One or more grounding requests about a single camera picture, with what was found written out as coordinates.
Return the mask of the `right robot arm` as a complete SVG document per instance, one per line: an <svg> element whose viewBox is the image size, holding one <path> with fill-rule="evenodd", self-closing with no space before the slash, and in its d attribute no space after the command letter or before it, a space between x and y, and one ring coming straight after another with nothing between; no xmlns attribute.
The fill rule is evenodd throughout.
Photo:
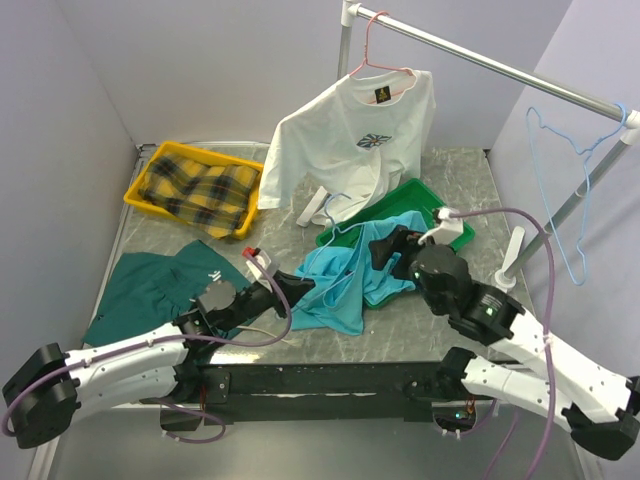
<svg viewBox="0 0 640 480"><path fill-rule="evenodd" d="M431 312L463 336L526 367L494 364L460 347L438 367L439 390L457 399L488 396L552 421L588 452L618 460L639 436L639 379L616 374L553 334L521 303L472 279L467 262L448 245L421 242L398 225L369 244L372 266L414 284Z"/></svg>

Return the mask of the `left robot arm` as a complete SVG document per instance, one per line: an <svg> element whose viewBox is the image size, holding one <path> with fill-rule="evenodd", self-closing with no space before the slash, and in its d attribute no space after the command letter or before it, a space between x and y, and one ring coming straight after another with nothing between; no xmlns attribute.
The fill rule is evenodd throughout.
<svg viewBox="0 0 640 480"><path fill-rule="evenodd" d="M230 343L232 330L268 310L290 319L314 286L311 279L282 272L241 290L216 279L191 300L186 313L143 334L68 352L48 344L3 387L7 411L1 431L19 448L30 449L115 406L188 401L204 383L201 363Z"/></svg>

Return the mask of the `light blue t shirt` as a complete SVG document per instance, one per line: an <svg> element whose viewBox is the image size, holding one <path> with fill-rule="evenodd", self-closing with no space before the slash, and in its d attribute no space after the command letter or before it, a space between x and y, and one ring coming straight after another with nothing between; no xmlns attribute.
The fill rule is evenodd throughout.
<svg viewBox="0 0 640 480"><path fill-rule="evenodd" d="M363 308L367 302L377 305L390 297L414 291L411 281L391 275L399 260L397 254L381 270L372 266L369 243L387 237L396 226L416 231L426 229L422 215L408 211L387 219L359 223L359 236L352 248L331 244L311 251L295 275L313 280L315 287L293 308L292 328L329 328L358 336L364 331Z"/></svg>

